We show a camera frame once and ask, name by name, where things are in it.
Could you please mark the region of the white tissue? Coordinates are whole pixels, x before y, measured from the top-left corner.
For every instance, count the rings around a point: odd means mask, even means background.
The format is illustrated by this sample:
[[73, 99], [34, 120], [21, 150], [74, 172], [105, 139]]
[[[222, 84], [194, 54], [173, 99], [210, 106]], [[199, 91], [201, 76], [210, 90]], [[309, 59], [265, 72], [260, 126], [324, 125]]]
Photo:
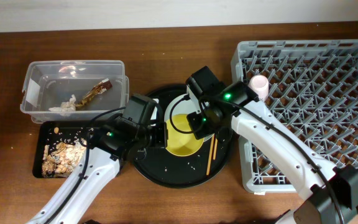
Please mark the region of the white tissue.
[[51, 107], [48, 110], [54, 113], [58, 113], [61, 116], [70, 116], [72, 112], [76, 111], [76, 97], [71, 95], [68, 101], [64, 101], [58, 107]]

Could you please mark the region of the pale green plate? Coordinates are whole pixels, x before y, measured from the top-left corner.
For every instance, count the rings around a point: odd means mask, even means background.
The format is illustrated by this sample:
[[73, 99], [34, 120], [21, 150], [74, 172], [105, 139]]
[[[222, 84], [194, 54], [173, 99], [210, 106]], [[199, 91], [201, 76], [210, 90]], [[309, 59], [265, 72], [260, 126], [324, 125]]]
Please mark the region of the pale green plate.
[[[165, 109], [165, 114], [164, 114], [164, 119], [166, 122], [169, 122], [169, 115], [173, 105], [178, 101], [180, 101], [184, 96], [185, 94], [182, 94], [174, 97], [174, 99], [172, 100], [168, 100], [168, 106]], [[196, 106], [191, 100], [183, 100], [179, 104], [177, 104], [177, 106], [174, 108], [172, 116], [175, 116], [176, 114], [190, 114], [196, 111], [197, 111]]]

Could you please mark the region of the short wooden chopstick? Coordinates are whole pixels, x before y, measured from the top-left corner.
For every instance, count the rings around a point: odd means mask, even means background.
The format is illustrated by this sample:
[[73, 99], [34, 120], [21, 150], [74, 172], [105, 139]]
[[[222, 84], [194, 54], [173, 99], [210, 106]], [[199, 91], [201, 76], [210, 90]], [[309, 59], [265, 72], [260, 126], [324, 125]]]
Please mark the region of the short wooden chopstick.
[[214, 151], [214, 141], [215, 141], [215, 135], [212, 135], [211, 137], [211, 144], [209, 148], [209, 156], [208, 156], [208, 163], [206, 168], [206, 175], [208, 176], [211, 170], [211, 161], [213, 157], [213, 151]]

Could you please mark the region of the yellow bowl with food scraps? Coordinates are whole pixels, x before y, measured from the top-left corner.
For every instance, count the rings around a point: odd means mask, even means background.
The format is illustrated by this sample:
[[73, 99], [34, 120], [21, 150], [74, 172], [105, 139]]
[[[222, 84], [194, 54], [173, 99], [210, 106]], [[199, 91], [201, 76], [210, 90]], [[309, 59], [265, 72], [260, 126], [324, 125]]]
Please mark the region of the yellow bowl with food scraps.
[[[182, 131], [190, 131], [190, 125], [185, 114], [172, 117], [174, 125]], [[183, 134], [176, 131], [170, 120], [167, 122], [168, 140], [166, 150], [174, 156], [186, 157], [196, 153], [203, 145], [204, 139], [196, 139], [193, 134]]]

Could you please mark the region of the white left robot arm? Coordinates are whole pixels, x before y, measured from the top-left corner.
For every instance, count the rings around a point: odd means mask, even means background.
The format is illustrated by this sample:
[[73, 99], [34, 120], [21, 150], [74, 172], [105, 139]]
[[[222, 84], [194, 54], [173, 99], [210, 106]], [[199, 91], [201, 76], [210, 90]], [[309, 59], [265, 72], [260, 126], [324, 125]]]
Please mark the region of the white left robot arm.
[[167, 146], [167, 125], [158, 101], [132, 95], [123, 108], [86, 134], [79, 164], [30, 223], [78, 223], [100, 191], [127, 161]]

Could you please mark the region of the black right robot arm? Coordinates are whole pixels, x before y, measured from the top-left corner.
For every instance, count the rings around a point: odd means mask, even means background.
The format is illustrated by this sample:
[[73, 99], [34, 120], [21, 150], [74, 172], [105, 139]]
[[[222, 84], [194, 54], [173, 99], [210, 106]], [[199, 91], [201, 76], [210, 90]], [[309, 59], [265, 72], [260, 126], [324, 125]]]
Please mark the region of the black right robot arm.
[[232, 132], [246, 138], [281, 171], [303, 203], [276, 223], [349, 223], [358, 215], [358, 170], [338, 168], [286, 128], [243, 82], [187, 80], [201, 123], [219, 140]]

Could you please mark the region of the brown gold coffee wrapper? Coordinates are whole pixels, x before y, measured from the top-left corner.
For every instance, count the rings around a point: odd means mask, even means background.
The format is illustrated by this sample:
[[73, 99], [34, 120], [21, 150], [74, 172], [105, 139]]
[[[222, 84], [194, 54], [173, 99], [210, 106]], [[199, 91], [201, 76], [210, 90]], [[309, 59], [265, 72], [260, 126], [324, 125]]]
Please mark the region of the brown gold coffee wrapper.
[[96, 95], [100, 95], [105, 91], [112, 88], [112, 84], [108, 78], [100, 81], [97, 85], [95, 85], [83, 98], [79, 103], [75, 104], [75, 108], [79, 109], [87, 105]]

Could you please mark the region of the long wooden chopstick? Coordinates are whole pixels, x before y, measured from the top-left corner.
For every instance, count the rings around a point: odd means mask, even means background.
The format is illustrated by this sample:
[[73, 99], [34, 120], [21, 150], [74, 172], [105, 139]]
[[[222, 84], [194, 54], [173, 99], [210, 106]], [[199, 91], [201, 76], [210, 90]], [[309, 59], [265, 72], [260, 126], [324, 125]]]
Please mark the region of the long wooden chopstick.
[[217, 140], [217, 137], [216, 137], [216, 136], [214, 136], [214, 145], [213, 145], [213, 160], [216, 160], [217, 147], [218, 147], [218, 140]]

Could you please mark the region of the pink cup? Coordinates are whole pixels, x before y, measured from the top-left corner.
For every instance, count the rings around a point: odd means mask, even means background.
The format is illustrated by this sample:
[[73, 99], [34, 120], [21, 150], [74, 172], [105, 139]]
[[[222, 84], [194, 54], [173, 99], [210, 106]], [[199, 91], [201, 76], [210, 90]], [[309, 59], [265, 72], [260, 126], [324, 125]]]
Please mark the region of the pink cup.
[[249, 81], [249, 87], [265, 101], [269, 95], [269, 80], [263, 75], [255, 75]]

